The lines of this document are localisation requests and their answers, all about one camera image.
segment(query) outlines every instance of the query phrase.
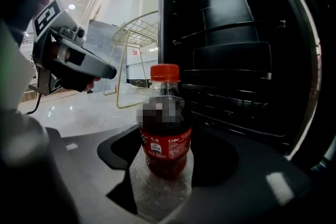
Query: wire chair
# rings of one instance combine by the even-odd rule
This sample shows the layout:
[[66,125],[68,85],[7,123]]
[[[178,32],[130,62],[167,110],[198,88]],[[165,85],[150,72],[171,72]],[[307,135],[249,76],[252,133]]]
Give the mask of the wire chair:
[[120,89],[120,80],[121,80],[121,70],[122,70],[122,65],[123,65],[123,61],[124,61],[124,57],[125,57],[125,52],[126,52],[126,47],[131,47],[131,48],[136,48],[139,50],[139,55],[140,55],[140,59],[141,59],[141,65],[142,65],[142,69],[143,69],[143,74],[145,76],[145,81],[146,81],[146,87],[142,87],[142,88],[137,88],[137,90],[139,89],[147,89],[148,88],[148,82],[147,82],[147,78],[146,78],[146,73],[145,73],[145,68],[143,66],[143,61],[142,61],[142,56],[141,56],[141,51],[140,49],[156,43],[158,43],[158,23],[154,23],[154,24],[149,24],[144,22],[141,18],[147,16],[147,15],[151,15],[157,13],[156,11],[153,12],[149,12],[147,14],[141,15],[129,22],[123,23],[118,29],[117,31],[114,33],[112,40],[113,40],[113,48],[112,48],[112,53],[111,53],[111,57],[109,60],[109,63],[111,63],[111,59],[112,59],[112,55],[113,55],[113,51],[114,51],[114,47],[116,45],[120,45],[120,46],[124,46],[123,52],[122,52],[122,56],[121,56],[121,62],[120,62],[120,68],[119,68],[119,76],[118,76],[118,86],[117,86],[117,91],[116,92],[110,92],[110,93],[105,93],[105,87],[106,87],[106,79],[104,81],[104,88],[103,88],[103,94],[104,95],[109,95],[109,94],[117,94],[117,101],[116,101],[116,105],[117,108],[119,109],[124,109],[124,108],[129,108],[131,106],[135,106],[140,103],[136,103],[136,104],[130,104],[130,105],[124,105],[124,106],[120,106],[119,105],[119,89]]

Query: white wall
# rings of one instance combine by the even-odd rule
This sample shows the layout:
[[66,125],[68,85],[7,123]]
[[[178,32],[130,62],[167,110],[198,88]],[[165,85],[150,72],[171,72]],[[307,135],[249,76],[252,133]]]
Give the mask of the white wall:
[[140,15],[140,0],[108,0],[101,6],[97,20],[120,26]]
[[[142,14],[157,10],[158,5],[159,0],[108,0],[101,6],[96,20],[120,26],[122,23],[128,22]],[[152,24],[157,21],[157,13],[147,16],[143,20]],[[150,52],[149,56],[146,56],[147,50],[154,47],[156,47],[155,43],[141,50],[147,79],[150,78],[150,67],[158,62],[157,51]],[[144,79],[140,62],[140,56],[134,56],[133,48],[128,47],[126,55],[128,79]]]

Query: red label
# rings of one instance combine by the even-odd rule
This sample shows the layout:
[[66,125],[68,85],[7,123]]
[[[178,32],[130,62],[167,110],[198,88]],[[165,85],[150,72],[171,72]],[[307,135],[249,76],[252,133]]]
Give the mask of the red label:
[[189,150],[191,129],[174,136],[155,136],[140,130],[143,150],[151,158],[178,159]]

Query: robotic arm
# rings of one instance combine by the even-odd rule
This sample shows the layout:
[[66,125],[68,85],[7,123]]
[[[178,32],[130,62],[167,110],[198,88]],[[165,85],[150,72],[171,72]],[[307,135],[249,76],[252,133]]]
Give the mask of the robotic arm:
[[34,20],[33,60],[38,72],[34,91],[49,95],[61,86],[83,91],[94,77],[113,79],[117,70],[84,49],[85,30],[76,25],[60,0],[53,0]]

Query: person's hand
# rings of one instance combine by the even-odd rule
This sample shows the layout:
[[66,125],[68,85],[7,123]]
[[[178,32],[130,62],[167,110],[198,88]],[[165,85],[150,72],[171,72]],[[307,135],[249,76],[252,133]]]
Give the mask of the person's hand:
[[93,81],[89,82],[89,84],[86,85],[84,92],[87,92],[88,90],[93,89],[95,87],[94,82],[99,81],[99,80],[100,78],[94,78]]

